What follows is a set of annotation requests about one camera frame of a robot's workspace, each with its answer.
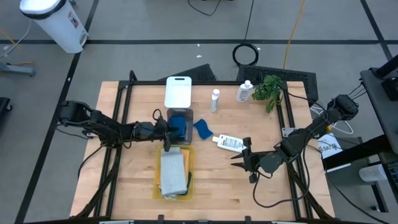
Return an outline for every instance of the potted plant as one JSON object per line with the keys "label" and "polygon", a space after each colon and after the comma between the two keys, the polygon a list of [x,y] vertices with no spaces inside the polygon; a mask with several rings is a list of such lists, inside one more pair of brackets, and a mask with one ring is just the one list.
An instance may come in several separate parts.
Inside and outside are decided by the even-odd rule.
{"label": "potted plant", "polygon": [[275,75],[267,75],[251,95],[254,100],[269,100],[266,112],[270,113],[275,105],[280,104],[280,85],[282,80]]}

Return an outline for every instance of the wooden tabletop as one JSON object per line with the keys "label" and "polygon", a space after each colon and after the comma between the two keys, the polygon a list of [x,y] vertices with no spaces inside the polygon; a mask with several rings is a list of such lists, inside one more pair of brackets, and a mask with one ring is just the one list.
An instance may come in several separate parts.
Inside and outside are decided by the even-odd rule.
{"label": "wooden tabletop", "polygon": [[[96,109],[109,117],[113,113],[117,87],[118,82],[103,82],[99,93]],[[288,82],[288,87],[290,93],[306,97],[302,82]],[[215,88],[220,90],[219,110],[211,113],[211,93]],[[250,99],[246,103],[237,103],[237,90],[238,86],[193,86],[193,122],[203,118],[215,136],[225,134],[237,138],[251,137],[252,150],[255,152],[274,150],[273,146],[281,140],[276,110],[267,114],[265,101]],[[156,108],[166,115],[164,94],[163,85],[134,85],[127,122],[154,122],[152,112]],[[312,121],[308,103],[294,97],[290,97],[290,100],[296,126],[306,127]],[[284,102],[282,107],[287,121]],[[119,111],[118,121],[121,120],[123,109]],[[236,153],[218,148],[211,138],[200,139],[196,130],[193,130],[192,141],[197,154],[193,200],[153,200],[156,150],[159,144],[162,142],[134,142],[132,148],[123,149],[112,219],[156,220],[158,215],[164,215],[166,220],[243,220],[245,216],[251,216],[252,220],[295,219],[291,202],[282,203],[274,208],[261,208],[256,205],[252,198],[254,184],[249,183],[249,173],[230,165],[232,162],[242,162],[230,159]],[[97,139],[89,140],[85,157],[99,145]],[[311,140],[310,145],[317,147],[316,140]],[[71,215],[80,212],[98,189],[104,154],[103,149],[82,168]],[[310,171],[310,191],[326,212],[334,216],[320,154],[308,147],[306,159]],[[256,198],[264,205],[291,198],[285,164],[279,167],[273,178],[260,179]],[[107,201],[106,192],[101,214],[104,214]],[[305,210],[301,201],[300,207],[304,217]]]}

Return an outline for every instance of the lotion bottle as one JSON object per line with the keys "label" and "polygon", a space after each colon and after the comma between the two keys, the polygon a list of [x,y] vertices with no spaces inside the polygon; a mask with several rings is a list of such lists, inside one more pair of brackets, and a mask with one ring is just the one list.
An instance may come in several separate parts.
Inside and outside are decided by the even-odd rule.
{"label": "lotion bottle", "polygon": [[236,94],[236,101],[238,103],[243,103],[246,102],[249,97],[250,97],[250,92],[253,89],[253,85],[249,80],[246,80],[238,90],[238,93]]}
{"label": "lotion bottle", "polygon": [[220,134],[219,137],[213,137],[213,142],[216,142],[217,146],[222,149],[227,149],[238,153],[242,153],[242,150],[246,148],[243,145],[242,139],[226,136],[224,134]]}
{"label": "lotion bottle", "polygon": [[218,109],[218,98],[220,97],[220,91],[218,89],[213,90],[213,94],[211,96],[211,112],[216,112]]}

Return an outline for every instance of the gray towel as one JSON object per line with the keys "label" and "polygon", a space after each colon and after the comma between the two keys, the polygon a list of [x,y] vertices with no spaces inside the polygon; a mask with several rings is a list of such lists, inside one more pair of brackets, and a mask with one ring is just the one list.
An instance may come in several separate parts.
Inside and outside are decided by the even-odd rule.
{"label": "gray towel", "polygon": [[160,158],[160,188],[162,195],[184,194],[185,182],[184,156],[179,147],[171,147],[169,152],[162,150]]}

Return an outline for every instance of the white bottle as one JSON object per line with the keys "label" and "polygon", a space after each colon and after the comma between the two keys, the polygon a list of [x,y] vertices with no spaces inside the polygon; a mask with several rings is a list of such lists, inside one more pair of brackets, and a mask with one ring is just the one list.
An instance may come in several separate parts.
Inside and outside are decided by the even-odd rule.
{"label": "white bottle", "polygon": [[250,92],[253,89],[253,85],[249,80],[246,80],[238,90],[238,94],[236,94],[236,101],[239,103],[246,102],[250,97]]}
{"label": "white bottle", "polygon": [[218,98],[220,97],[220,91],[218,89],[213,90],[213,94],[211,96],[211,112],[216,112],[218,109]]}
{"label": "white bottle", "polygon": [[359,176],[366,182],[373,182],[379,180],[386,180],[387,176],[384,172],[383,165],[373,165],[370,167],[364,167],[359,170]]}
{"label": "white bottle", "polygon": [[219,137],[213,137],[213,142],[217,142],[217,146],[222,149],[241,153],[246,147],[243,146],[243,140],[220,134]]}

